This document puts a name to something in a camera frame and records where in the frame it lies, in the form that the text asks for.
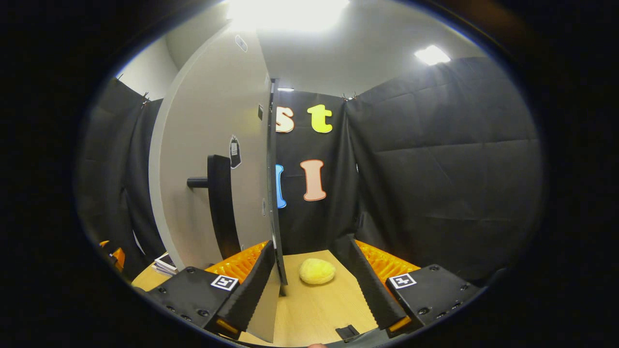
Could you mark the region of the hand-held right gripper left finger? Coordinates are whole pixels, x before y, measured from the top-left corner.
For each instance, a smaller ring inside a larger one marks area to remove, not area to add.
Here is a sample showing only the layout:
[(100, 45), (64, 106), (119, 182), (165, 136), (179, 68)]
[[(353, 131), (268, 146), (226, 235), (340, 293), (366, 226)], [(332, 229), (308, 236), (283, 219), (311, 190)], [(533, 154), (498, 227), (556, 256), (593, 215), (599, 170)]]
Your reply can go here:
[(188, 266), (145, 295), (201, 330), (238, 339), (268, 295), (273, 277), (274, 243), (265, 241), (207, 269)]

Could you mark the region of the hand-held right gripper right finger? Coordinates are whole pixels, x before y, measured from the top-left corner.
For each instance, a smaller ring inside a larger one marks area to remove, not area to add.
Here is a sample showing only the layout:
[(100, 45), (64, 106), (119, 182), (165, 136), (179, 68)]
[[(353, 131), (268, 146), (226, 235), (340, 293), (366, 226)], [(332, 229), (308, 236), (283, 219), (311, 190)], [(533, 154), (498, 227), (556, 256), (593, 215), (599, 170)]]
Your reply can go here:
[(442, 266), (415, 266), (350, 235), (334, 241), (334, 256), (355, 277), (389, 338), (446, 319), (482, 290)]

